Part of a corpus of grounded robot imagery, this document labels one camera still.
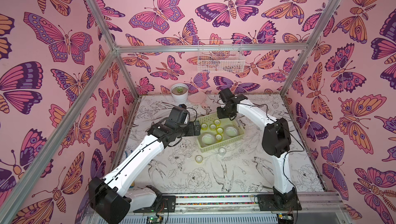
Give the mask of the large clear tape roll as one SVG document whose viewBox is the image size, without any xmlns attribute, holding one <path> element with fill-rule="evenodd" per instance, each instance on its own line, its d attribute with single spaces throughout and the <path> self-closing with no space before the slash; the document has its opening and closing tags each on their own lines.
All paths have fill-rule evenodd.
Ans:
<svg viewBox="0 0 396 224">
<path fill-rule="evenodd" d="M 209 146 L 215 144 L 217 142 L 217 139 L 214 135 L 210 133 L 205 133 L 201 137 L 201 142 L 202 144 Z"/>
<path fill-rule="evenodd" d="M 239 131 L 234 126 L 227 126 L 224 128 L 224 134 L 228 137 L 236 137 L 239 135 Z"/>
</svg>

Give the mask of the pale green perforated storage basket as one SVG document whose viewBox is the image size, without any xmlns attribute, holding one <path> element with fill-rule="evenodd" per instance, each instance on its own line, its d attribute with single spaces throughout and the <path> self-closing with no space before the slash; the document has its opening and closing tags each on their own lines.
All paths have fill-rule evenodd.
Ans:
<svg viewBox="0 0 396 224">
<path fill-rule="evenodd" d="M 213 113 L 199 117 L 197 121 L 201 125 L 201 133 L 196 141 L 201 152 L 219 149 L 244 138 L 244 128 L 236 119 L 220 119 Z"/>
</svg>

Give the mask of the small clear tape roll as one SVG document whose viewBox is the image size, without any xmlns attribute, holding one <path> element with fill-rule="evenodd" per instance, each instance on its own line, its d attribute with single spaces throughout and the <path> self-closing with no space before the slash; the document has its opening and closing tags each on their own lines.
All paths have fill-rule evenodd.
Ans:
<svg viewBox="0 0 396 224">
<path fill-rule="evenodd" d="M 221 147 L 221 148 L 218 149 L 218 153 L 221 156 L 225 156 L 226 155 L 226 149 Z"/>
</svg>

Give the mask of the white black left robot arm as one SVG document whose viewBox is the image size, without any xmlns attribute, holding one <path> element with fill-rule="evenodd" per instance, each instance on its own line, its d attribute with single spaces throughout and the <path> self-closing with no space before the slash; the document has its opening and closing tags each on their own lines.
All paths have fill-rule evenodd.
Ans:
<svg viewBox="0 0 396 224">
<path fill-rule="evenodd" d="M 200 135 L 198 121 L 190 120 L 188 108 L 173 107 L 169 117 L 153 124 L 138 147 L 113 171 L 93 178 L 88 185 L 89 206 L 109 224 L 120 223 L 130 211 L 156 209 L 162 194 L 146 186 L 128 197 L 126 194 L 149 162 L 176 139 Z"/>
</svg>

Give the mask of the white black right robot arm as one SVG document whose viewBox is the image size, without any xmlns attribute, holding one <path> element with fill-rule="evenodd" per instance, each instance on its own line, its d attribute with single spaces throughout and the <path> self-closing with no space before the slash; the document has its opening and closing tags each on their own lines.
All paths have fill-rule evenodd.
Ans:
<svg viewBox="0 0 396 224">
<path fill-rule="evenodd" d="M 256 124 L 263 131 L 263 150 L 272 157 L 274 166 L 274 207 L 284 209 L 297 200 L 297 188 L 290 179 L 289 152 L 291 134 L 288 121 L 276 119 L 263 111 L 259 105 L 252 103 L 247 96 L 234 95 L 229 88 L 219 92 L 223 106 L 217 108 L 220 119 L 230 120 L 241 114 Z"/>
</svg>

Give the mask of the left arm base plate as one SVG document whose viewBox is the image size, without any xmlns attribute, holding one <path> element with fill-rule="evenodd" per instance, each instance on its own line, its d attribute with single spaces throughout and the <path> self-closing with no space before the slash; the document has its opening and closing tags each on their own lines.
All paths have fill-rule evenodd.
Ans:
<svg viewBox="0 0 396 224">
<path fill-rule="evenodd" d="M 134 213 L 174 213 L 176 207 L 176 196 L 157 197 L 154 203 L 149 207 L 134 210 Z"/>
</svg>

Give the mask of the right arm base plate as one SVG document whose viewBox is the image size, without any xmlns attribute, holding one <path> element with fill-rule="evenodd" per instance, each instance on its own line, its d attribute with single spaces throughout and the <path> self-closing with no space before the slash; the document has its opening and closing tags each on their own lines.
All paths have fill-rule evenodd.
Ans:
<svg viewBox="0 0 396 224">
<path fill-rule="evenodd" d="M 260 211 L 301 211 L 302 206 L 296 194 L 259 194 L 256 197 Z"/>
</svg>

